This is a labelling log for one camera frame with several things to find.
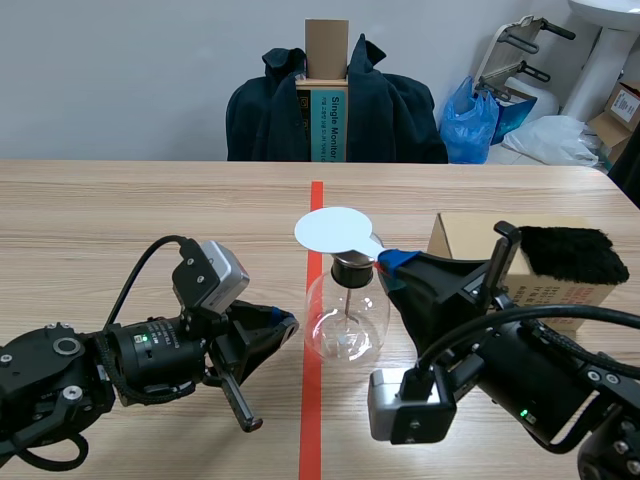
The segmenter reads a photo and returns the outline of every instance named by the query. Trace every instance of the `sink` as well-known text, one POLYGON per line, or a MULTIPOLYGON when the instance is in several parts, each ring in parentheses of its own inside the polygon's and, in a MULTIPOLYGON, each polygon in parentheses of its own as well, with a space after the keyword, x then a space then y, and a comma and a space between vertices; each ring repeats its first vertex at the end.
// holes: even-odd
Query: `sink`
POLYGON ((601 27, 640 32, 640 0, 569 0, 571 10, 601 27))
POLYGON ((640 35, 640 0, 568 0, 573 13, 602 28, 563 115, 583 122, 602 113, 640 35))

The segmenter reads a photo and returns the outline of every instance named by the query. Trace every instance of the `dark jacket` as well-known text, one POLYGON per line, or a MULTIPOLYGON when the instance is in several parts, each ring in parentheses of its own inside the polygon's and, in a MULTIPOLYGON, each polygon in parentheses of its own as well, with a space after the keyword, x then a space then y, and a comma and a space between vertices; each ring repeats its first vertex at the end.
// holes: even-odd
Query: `dark jacket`
POLYGON ((640 127, 609 172, 609 177, 640 208, 640 127))
MULTIPOLYGON (((360 36, 349 66, 347 161, 447 163, 431 92, 375 70, 385 56, 360 36)), ((262 59, 265 77, 249 80, 229 102, 228 160, 309 161, 296 93, 306 56, 300 49, 274 49, 262 59)))

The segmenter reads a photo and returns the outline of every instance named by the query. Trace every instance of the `white wall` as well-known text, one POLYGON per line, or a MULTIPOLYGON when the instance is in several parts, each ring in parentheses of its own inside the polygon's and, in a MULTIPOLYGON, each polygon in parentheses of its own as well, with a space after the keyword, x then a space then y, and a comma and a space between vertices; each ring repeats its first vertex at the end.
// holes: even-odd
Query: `white wall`
POLYGON ((500 25, 550 3, 2 0, 0 158, 224 159, 229 97, 270 48, 304 48, 306 17, 350 19, 350 49, 366 33, 440 111, 500 25))

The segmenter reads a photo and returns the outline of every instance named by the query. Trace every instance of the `cardboard box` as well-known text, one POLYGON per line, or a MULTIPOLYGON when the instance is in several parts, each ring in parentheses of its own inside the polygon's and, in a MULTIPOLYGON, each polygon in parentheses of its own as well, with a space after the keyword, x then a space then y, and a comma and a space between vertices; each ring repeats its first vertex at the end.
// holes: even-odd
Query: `cardboard box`
POLYGON ((343 80, 347 76, 348 20, 305 21, 307 75, 316 80, 343 80))
POLYGON ((640 82, 618 83, 605 112, 633 132, 640 124, 640 82))
POLYGON ((591 129, 602 140, 604 147, 602 152, 612 165, 627 148, 632 133, 620 122, 614 120, 607 112, 601 113, 589 122, 591 129))
MULTIPOLYGON (((516 226, 590 228, 582 217, 498 213, 439 213, 433 227, 427 252, 456 260, 486 260, 491 258, 499 235, 493 231, 500 220, 516 226)), ((535 275, 525 255, 518 251, 505 280, 509 295, 520 306, 569 303, 600 305, 615 288, 611 285, 591 285, 566 282, 535 275)), ((546 320, 558 331, 575 331, 582 319, 555 318, 546 320)))
POLYGON ((298 80, 296 89, 311 161, 346 162, 348 81, 298 80))

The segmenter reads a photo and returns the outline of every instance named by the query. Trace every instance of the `white paper disc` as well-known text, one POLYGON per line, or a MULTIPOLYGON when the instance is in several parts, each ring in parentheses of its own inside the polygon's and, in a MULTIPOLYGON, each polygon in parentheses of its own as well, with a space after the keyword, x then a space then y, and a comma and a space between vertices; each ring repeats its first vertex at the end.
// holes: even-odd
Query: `white paper disc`
POLYGON ((383 248, 371 240, 373 225, 364 213, 345 207, 321 208, 308 213, 296 224, 296 240, 319 253, 356 250, 378 258, 383 248))

